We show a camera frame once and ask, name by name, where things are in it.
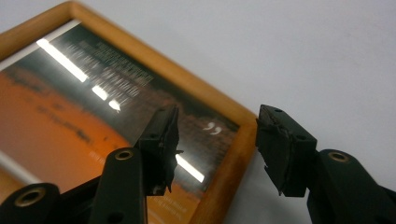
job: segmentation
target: brass screw hole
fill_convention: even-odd
[[[133,155],[134,153],[131,150],[123,150],[116,154],[116,160],[125,161],[132,158]]]
[[[38,187],[24,192],[15,200],[15,205],[18,207],[30,206],[40,201],[46,195],[46,189]]]
[[[349,157],[341,152],[330,152],[329,157],[334,161],[349,162]]]

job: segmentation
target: picture frame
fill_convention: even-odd
[[[72,20],[146,66],[238,128],[189,223],[221,223],[255,150],[256,116],[142,41],[78,2],[65,2],[0,34],[0,61]],[[2,183],[7,178],[1,175]]]

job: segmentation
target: white wall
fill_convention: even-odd
[[[0,32],[59,4],[0,0]],[[82,1],[256,114],[284,109],[318,149],[352,154],[396,190],[396,2]],[[256,154],[226,223],[308,223]]]

